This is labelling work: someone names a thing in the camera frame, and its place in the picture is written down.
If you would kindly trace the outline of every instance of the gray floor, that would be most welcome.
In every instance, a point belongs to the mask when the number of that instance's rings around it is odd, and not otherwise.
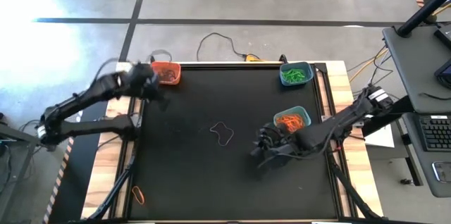
[[[4,62],[0,64],[0,111],[12,127],[40,117],[43,108],[88,86],[98,67],[119,57],[126,24],[26,23],[30,18],[129,18],[136,0],[2,0],[9,18],[2,23]],[[417,10],[415,0],[144,0],[141,18],[403,21]],[[440,16],[450,20],[451,13]],[[383,46],[377,27],[278,27],[214,25],[138,25],[128,59],[145,60],[166,49],[174,61],[195,61],[200,39],[210,32],[232,37],[239,52],[264,59],[281,54],[290,60],[344,60],[348,68],[371,58]],[[199,52],[202,61],[237,61],[224,39],[212,37]],[[386,68],[394,69],[389,60]],[[113,65],[105,71],[112,70]],[[368,82],[370,66],[352,82],[354,91]],[[379,72],[376,79],[384,75]],[[380,82],[391,94],[405,92],[395,71]],[[64,146],[35,157],[34,175],[21,185],[18,201],[26,206],[13,220],[41,221]],[[427,187],[401,187],[406,165],[373,162],[376,185],[386,216],[400,220],[446,223],[449,199],[435,199]]]

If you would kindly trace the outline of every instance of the blue bowl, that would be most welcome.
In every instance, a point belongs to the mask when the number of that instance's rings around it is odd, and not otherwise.
[[[299,115],[301,115],[302,119],[304,120],[305,127],[311,125],[311,119],[309,117],[309,114],[307,113],[305,108],[301,107],[301,106],[294,106],[292,108],[289,108],[286,111],[282,111],[282,112],[279,112],[279,113],[275,114],[274,118],[273,118],[274,125],[277,126],[276,120],[277,120],[278,117],[283,116],[283,115],[287,115],[287,114],[299,114]]]
[[[296,83],[289,83],[283,78],[282,73],[288,72],[291,69],[301,69],[305,72],[305,78],[303,81],[296,82]],[[279,76],[280,81],[284,86],[295,86],[295,85],[302,85],[313,79],[313,70],[311,69],[310,64],[307,62],[298,62],[298,63],[285,63],[280,66],[279,69]]]

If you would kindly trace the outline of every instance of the keyboard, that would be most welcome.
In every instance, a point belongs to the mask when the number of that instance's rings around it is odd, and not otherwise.
[[[425,151],[451,151],[451,119],[447,116],[420,116]]]

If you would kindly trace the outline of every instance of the wooden table frame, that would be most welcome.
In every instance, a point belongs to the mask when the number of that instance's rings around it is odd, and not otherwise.
[[[328,82],[331,89],[331,96],[335,105],[335,111],[339,112],[349,106],[353,101],[352,91],[350,83],[347,77],[345,63],[343,61],[308,61],[309,63],[325,63],[328,72]],[[237,62],[201,62],[203,64],[212,63],[237,63]],[[280,62],[263,62],[263,63],[280,63]],[[129,63],[118,63],[117,70],[129,70],[131,65]],[[328,103],[328,95],[326,94],[325,79],[322,74],[317,73],[319,80],[319,88],[321,90],[321,99],[323,102],[323,108],[326,115],[331,115],[332,111]],[[108,102],[106,109],[106,116],[114,117],[119,114],[128,112],[130,105],[130,98],[123,97],[119,100],[111,100]],[[135,102],[134,112],[140,111],[140,101]],[[358,137],[362,137],[362,131],[360,129],[353,129],[352,134]],[[113,133],[102,133],[100,135],[99,144],[105,142],[108,139],[114,137]],[[129,142],[127,147],[127,153],[125,155],[125,164],[128,162],[128,158],[131,155],[133,142]],[[104,145],[98,150],[94,160],[94,166],[92,168],[92,174],[89,181],[89,187],[83,206],[82,218],[86,218],[95,212],[98,205],[100,205],[113,187],[116,178],[116,171],[118,170],[118,159],[121,152],[122,142],[120,140],[112,141]],[[374,182],[373,173],[371,171],[371,165],[369,163],[368,154],[366,152],[366,146],[364,141],[360,139],[347,138],[344,143],[344,150],[346,155],[347,167],[350,174],[350,180],[354,188],[360,194],[362,199],[370,206],[370,208],[382,216],[381,203],[379,201],[376,184]],[[335,155],[335,160],[339,163],[340,159],[338,155]],[[122,210],[125,203],[125,188],[126,182],[118,195],[118,203],[116,205],[115,214],[116,217],[123,216]],[[351,208],[347,200],[347,194],[344,187],[338,181],[340,198],[342,202],[342,208],[344,216],[350,216]],[[362,213],[359,211],[359,217],[363,218]],[[308,220],[289,220],[289,221],[308,221]]]

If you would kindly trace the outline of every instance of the wooden board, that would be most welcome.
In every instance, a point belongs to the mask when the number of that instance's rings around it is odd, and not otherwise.
[[[343,61],[308,61],[310,63],[319,62],[326,63],[328,69],[328,77],[330,88],[332,90],[332,98],[337,112],[349,106],[352,101],[352,90],[347,77],[345,63]],[[131,65],[129,63],[119,63],[117,70],[129,70]],[[326,114],[330,114],[328,107],[326,92],[322,78],[319,78],[321,98],[323,99],[324,110]],[[130,98],[124,97],[119,100],[111,100],[108,103],[106,115],[117,116],[121,113],[127,113]],[[362,137],[361,130],[353,130],[352,134]],[[114,134],[103,133],[100,136],[99,144],[112,138]],[[366,152],[365,142],[360,139],[347,138],[344,143],[347,166],[349,168],[351,182],[354,188],[358,191],[362,199],[370,206],[370,208],[382,216],[381,203],[376,189],[376,184],[373,178],[373,172],[369,163],[368,154]],[[113,141],[103,146],[98,150],[94,160],[94,167],[87,190],[85,205],[82,211],[82,218],[86,218],[95,212],[98,205],[105,199],[106,195],[113,187],[116,170],[119,160],[119,153],[121,151],[121,141]],[[124,185],[118,201],[118,208],[116,209],[116,216],[122,216],[121,209],[125,198]],[[343,210],[346,216],[350,215],[349,205],[347,203],[347,196],[344,188],[340,184],[340,197],[343,205]]]

